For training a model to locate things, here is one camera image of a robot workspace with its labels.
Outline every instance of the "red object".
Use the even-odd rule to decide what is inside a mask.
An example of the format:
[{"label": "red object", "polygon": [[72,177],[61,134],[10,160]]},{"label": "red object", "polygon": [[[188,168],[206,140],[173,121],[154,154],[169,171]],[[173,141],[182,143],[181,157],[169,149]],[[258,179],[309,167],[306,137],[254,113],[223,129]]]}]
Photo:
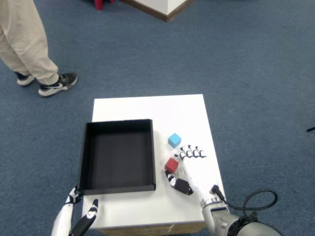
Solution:
[{"label": "red object", "polygon": [[94,4],[97,10],[103,9],[103,0],[94,0]]},{"label": "red object", "polygon": [[170,173],[174,173],[178,167],[178,161],[173,159],[172,157],[168,159],[167,163],[165,164],[165,169]]}]

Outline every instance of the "person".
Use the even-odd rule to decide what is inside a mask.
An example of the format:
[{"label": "person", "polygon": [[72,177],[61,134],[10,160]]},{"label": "person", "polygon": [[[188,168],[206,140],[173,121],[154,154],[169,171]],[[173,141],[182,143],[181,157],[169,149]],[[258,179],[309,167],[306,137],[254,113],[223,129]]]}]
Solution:
[{"label": "person", "polygon": [[48,57],[44,26],[33,0],[0,0],[0,58],[27,86],[37,79],[38,93],[50,96],[76,84],[76,73],[58,74]]}]

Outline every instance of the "shoe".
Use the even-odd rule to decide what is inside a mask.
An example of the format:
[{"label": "shoe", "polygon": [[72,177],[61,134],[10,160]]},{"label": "shoe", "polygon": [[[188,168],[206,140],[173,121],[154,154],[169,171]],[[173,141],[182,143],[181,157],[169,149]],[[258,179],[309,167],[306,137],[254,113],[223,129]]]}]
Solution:
[{"label": "shoe", "polygon": [[18,76],[17,83],[19,86],[27,86],[35,79],[33,75],[22,75],[19,72],[15,72],[15,74]]},{"label": "shoe", "polygon": [[59,75],[58,81],[52,85],[40,85],[38,93],[43,97],[51,96],[57,92],[68,90],[78,80],[78,76],[76,73],[68,73]]}]

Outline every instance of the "khaki pants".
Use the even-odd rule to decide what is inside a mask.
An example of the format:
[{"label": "khaki pants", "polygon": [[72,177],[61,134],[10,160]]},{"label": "khaki pants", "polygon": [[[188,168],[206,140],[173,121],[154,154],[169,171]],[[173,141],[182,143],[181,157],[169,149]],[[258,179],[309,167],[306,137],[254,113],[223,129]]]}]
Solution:
[{"label": "khaki pants", "polygon": [[32,74],[41,84],[58,80],[33,0],[0,0],[0,58],[11,70]]}]

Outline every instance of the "red cube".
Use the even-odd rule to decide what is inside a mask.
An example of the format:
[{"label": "red cube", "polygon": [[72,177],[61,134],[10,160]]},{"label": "red cube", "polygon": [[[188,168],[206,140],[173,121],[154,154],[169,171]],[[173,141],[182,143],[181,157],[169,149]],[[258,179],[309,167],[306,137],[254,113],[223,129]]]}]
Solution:
[{"label": "red cube", "polygon": [[178,167],[178,164],[179,164],[178,161],[171,157],[165,164],[165,169],[170,173],[174,173]]}]

